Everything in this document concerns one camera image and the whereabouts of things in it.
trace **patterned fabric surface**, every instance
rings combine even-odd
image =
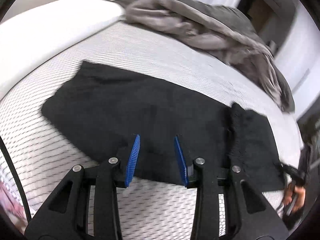
[[[83,60],[162,78],[228,106],[235,101],[245,109],[264,114],[273,130],[280,160],[295,166],[298,164],[300,133],[294,118],[282,114],[271,98],[247,78],[216,58],[173,38],[118,22],[42,64],[0,102],[0,134],[20,176],[29,205],[35,211],[74,165],[96,165],[40,111],[44,101],[75,75]],[[0,175],[16,192],[2,155]],[[283,192],[264,195],[276,208]],[[223,235],[223,195],[219,198],[220,235]],[[150,236],[151,228],[153,239],[189,239],[195,201],[196,190],[135,179],[129,188],[118,190],[124,239],[144,239]],[[89,221],[92,233],[92,217]]]

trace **blue ribbed fingertip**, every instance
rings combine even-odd
[[[178,136],[174,138],[174,151],[176,153],[180,176],[181,176],[183,185],[186,187],[189,184],[187,165],[186,165],[186,161],[184,160],[184,156],[179,143]]]
[[[127,163],[127,168],[125,171],[124,184],[126,187],[128,187],[130,182],[132,181],[132,178],[134,175],[134,169],[136,168],[136,164],[138,160],[139,150],[140,150],[140,135],[137,135],[134,141],[131,154]]]

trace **gray blanket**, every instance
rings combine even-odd
[[[295,109],[289,85],[249,19],[236,8],[194,0],[117,0],[129,23],[171,34],[231,65],[263,89],[284,112]]]

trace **black folded garment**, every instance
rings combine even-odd
[[[191,159],[213,159],[229,168],[232,116],[240,118],[239,156],[262,191],[284,188],[268,119],[238,105],[232,108],[171,82],[108,65],[83,62],[42,106],[43,115],[76,147],[102,162],[141,136],[135,176],[182,184],[173,139],[182,135]]]

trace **black cable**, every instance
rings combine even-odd
[[[30,222],[31,213],[30,213],[29,204],[28,204],[28,200],[27,200],[26,194],[25,194],[25,192],[23,190],[23,187],[22,187],[21,181],[19,179],[18,173],[17,173],[17,171],[16,171],[16,169],[15,169],[15,167],[13,165],[12,159],[11,159],[9,153],[8,153],[7,148],[4,145],[4,142],[3,142],[2,138],[1,138],[1,136],[0,136],[0,150],[2,151],[4,159],[6,160],[6,162],[8,164],[8,167],[9,167],[9,169],[11,171],[11,174],[12,174],[12,176],[14,178],[14,181],[16,182],[18,191],[19,191],[21,199],[22,199],[24,212],[26,213],[27,221]]]

